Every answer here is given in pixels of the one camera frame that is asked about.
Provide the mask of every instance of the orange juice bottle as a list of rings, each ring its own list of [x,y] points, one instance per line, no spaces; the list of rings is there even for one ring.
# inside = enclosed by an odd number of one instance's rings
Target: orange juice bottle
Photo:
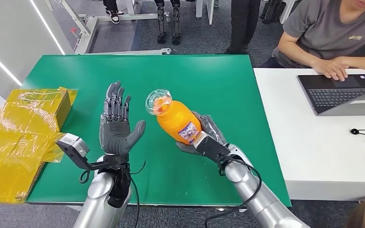
[[[157,116],[160,127],[175,140],[192,144],[202,131],[201,123],[183,103],[172,100],[170,92],[156,89],[146,99],[146,110]]]

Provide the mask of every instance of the gray t-shirt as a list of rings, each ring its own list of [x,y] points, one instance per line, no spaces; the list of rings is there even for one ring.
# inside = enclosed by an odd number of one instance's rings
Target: gray t-shirt
[[[303,0],[283,24],[283,30],[299,38],[297,45],[321,59],[355,56],[365,45],[365,13],[350,24],[339,18],[341,0]],[[272,56],[286,68],[306,68],[276,48]]]

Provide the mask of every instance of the gray carpet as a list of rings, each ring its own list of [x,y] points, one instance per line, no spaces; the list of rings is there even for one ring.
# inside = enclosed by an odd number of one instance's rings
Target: gray carpet
[[[293,200],[290,209],[313,228],[341,228],[357,202]],[[140,228],[202,228],[205,218],[221,213],[209,208],[143,207]],[[70,228],[78,212],[65,206],[0,205],[0,228]],[[128,207],[120,228],[133,227],[136,207]],[[209,223],[210,228],[257,228],[248,213],[234,213]]]
[[[171,48],[173,54],[215,54],[222,53],[230,44],[230,0],[220,0],[220,7],[214,10],[213,23],[209,25],[206,7],[203,6],[203,17],[195,17],[195,4],[193,2],[181,2],[181,28],[182,42],[178,46],[171,45],[172,23],[166,24],[167,43],[157,44],[157,21],[140,20],[136,25],[132,50],[152,50]],[[172,7],[166,3],[166,11],[171,12]],[[143,2],[141,13],[156,11],[154,2]],[[282,25],[273,23],[265,25],[258,21],[257,30],[249,46],[251,62],[258,66],[266,61],[273,49],[277,46]]]
[[[53,0],[54,15],[59,21],[71,45],[76,38],[70,29],[76,25],[72,18]],[[101,1],[68,0],[77,13],[103,15]],[[158,45],[157,21],[122,21],[119,25],[100,23],[92,52],[114,52],[126,50],[150,50],[173,48],[176,54],[213,54],[223,52],[230,39],[230,0],[220,0],[221,6],[214,11],[213,25],[209,26],[206,9],[203,18],[195,18],[195,4],[182,2],[182,43],[171,45],[172,25],[167,24],[168,42]],[[119,8],[125,7],[119,1]],[[166,3],[167,11],[171,4]],[[156,12],[152,2],[142,3],[141,13]],[[253,65],[257,66],[269,58],[282,33],[280,24],[258,24],[250,44],[249,53]],[[314,228],[341,228],[349,211],[357,202],[293,200],[290,209],[301,220]],[[206,217],[221,213],[211,208],[164,208],[144,207],[141,210],[140,228],[202,228]],[[136,207],[128,207],[120,228],[133,227]],[[6,205],[0,204],[0,228],[69,228],[73,226],[78,212],[66,206],[53,205]],[[234,213],[210,222],[210,228],[256,228],[255,220],[247,213]]]

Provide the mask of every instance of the black pants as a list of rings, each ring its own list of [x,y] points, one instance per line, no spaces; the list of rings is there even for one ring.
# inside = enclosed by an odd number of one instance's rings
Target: black pants
[[[103,0],[103,4],[107,10],[118,11],[117,1],[116,0]]]
[[[278,63],[276,58],[271,57],[265,63],[261,64],[258,68],[284,68]]]
[[[231,43],[228,52],[240,53],[254,36],[261,0],[231,0]]]

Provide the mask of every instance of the green table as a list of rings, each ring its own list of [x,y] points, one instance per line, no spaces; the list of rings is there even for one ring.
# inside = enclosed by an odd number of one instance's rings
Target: green table
[[[89,162],[103,155],[98,132],[105,92],[120,80],[131,94],[132,127],[147,121],[146,132],[130,152],[131,172],[143,204],[239,205],[234,186],[218,174],[211,160],[178,150],[174,140],[145,109],[147,95],[158,88],[201,114],[210,114],[226,139],[238,145],[262,179],[291,206],[257,82],[248,56],[43,56],[22,88],[66,88],[78,95],[62,128],[90,147]],[[79,169],[67,156],[45,166],[28,202],[84,202],[89,183],[80,184]]]

